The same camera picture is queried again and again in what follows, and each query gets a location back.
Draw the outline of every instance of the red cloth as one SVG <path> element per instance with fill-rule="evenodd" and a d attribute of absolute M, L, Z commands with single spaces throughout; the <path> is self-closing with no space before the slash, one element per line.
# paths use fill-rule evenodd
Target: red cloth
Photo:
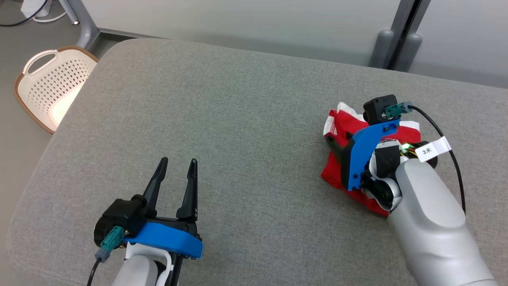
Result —
<path fill-rule="evenodd" d="M 339 110 L 330 111 L 330 116 L 334 117 L 333 124 L 330 127 L 330 132 L 327 136 L 333 136 L 339 145 L 345 147 L 348 139 L 346 133 L 355 134 L 358 130 L 368 126 L 364 121 L 361 121 L 353 115 Z M 417 143 L 421 141 L 420 131 L 415 128 L 400 126 L 396 133 L 383 137 L 383 139 L 396 139 L 401 144 Z M 367 208 L 380 215 L 388 216 L 388 212 L 383 210 L 373 198 L 368 198 L 362 190 L 347 191 L 344 189 L 340 179 L 341 166 L 335 159 L 332 152 L 328 155 L 328 163 L 321 173 L 321 178 L 328 182 L 332 187 L 343 190 L 347 195 L 354 198 L 359 203 L 366 205 Z"/>

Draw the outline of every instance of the laundry basket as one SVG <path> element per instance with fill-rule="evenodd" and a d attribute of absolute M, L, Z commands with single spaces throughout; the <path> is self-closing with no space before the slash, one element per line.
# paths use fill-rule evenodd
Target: laundry basket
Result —
<path fill-rule="evenodd" d="M 40 58 L 55 57 L 34 72 Z M 26 63 L 14 84 L 14 96 L 30 117 L 53 134 L 99 60 L 78 46 L 36 54 Z"/>

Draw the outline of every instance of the gray fabric surface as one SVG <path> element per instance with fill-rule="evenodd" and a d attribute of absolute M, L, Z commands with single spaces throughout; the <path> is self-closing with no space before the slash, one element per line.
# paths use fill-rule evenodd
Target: gray fabric surface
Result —
<path fill-rule="evenodd" d="M 16 209 L 8 252 L 26 285 L 83 285 L 92 231 L 116 198 L 141 193 L 170 158 L 158 211 L 173 217 L 199 162 L 200 261 L 180 285 L 415 285 L 386 221 L 320 178 L 322 129 L 344 101 L 395 94 L 441 126 L 462 168 L 467 220 L 508 284 L 508 91 L 366 67 L 160 39 L 129 40 L 99 62 Z M 425 139 L 437 139 L 416 112 Z M 458 196 L 455 170 L 439 175 Z M 96 272 L 109 285 L 116 250 Z"/>

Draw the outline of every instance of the gray rounded cylinder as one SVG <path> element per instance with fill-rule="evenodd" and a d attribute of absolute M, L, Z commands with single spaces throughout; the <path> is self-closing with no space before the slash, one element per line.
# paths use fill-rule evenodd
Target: gray rounded cylinder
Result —
<path fill-rule="evenodd" d="M 432 167 L 411 159 L 397 168 L 402 201 L 388 217 L 419 286 L 497 286 L 461 207 Z"/>

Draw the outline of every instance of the basket hole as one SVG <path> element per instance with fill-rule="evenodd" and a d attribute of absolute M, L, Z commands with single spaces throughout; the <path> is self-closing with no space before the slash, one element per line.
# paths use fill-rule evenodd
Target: basket hole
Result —
<path fill-rule="evenodd" d="M 56 58 L 56 55 L 55 54 L 47 54 L 45 56 L 43 56 L 42 58 L 36 60 L 31 66 L 30 68 L 28 69 L 28 72 L 29 73 L 33 73 L 35 72 L 37 69 L 39 69 L 41 66 L 47 64 L 48 62 L 50 62 L 51 60 L 53 60 L 54 58 Z"/>

